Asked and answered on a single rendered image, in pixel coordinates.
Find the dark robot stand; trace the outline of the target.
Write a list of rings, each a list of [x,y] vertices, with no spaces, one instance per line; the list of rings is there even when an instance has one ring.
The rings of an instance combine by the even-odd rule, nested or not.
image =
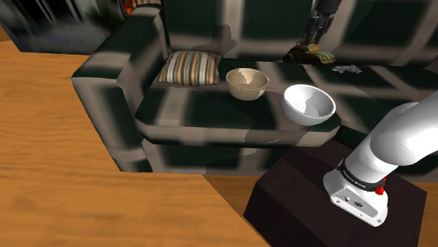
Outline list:
[[[427,193],[410,182],[387,177],[379,227],[330,202],[323,176],[350,152],[334,140],[291,147],[255,183],[244,217],[272,247],[417,247]]]

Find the small grey flat object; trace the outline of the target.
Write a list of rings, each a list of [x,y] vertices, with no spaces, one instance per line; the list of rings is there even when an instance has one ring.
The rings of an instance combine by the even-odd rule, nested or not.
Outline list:
[[[355,74],[362,73],[360,68],[358,68],[356,65],[337,65],[331,69],[334,72],[339,72],[340,74],[343,74],[345,72],[351,72]]]

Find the green and beige plaid sofa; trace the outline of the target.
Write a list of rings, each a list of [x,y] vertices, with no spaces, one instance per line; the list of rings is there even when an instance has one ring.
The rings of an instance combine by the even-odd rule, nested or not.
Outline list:
[[[343,0],[321,47],[337,65],[283,62],[305,32],[314,0],[162,0],[142,4],[72,75],[87,115],[121,171],[260,175],[291,146],[335,140],[355,148],[393,108],[438,90],[438,0]],[[220,83],[159,83],[170,54],[221,57]],[[252,101],[229,92],[226,74],[252,68],[269,79]],[[284,91],[315,86],[336,111],[301,126]]]

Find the white bowl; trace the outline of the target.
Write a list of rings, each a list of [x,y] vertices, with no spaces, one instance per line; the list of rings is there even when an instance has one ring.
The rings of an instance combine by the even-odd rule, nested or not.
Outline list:
[[[301,126],[315,126],[327,121],[336,111],[336,103],[325,91],[306,84],[289,86],[284,91],[285,115]]]

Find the rusty green toy car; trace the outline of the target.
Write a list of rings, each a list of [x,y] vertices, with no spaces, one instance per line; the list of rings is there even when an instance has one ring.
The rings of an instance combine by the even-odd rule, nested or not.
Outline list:
[[[284,56],[285,63],[298,63],[302,65],[324,65],[336,61],[334,54],[323,51],[316,44],[305,45],[300,41]]]

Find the striped cushion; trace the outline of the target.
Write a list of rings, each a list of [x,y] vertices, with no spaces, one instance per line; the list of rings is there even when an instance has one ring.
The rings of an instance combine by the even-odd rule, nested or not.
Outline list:
[[[219,55],[203,51],[177,51],[169,55],[157,76],[159,83],[212,86],[220,83]]]

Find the beige bowl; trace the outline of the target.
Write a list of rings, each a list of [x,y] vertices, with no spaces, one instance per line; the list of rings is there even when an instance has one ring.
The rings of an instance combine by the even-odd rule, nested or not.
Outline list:
[[[239,100],[257,100],[270,84],[270,79],[261,71],[252,68],[236,68],[226,74],[231,95]]]

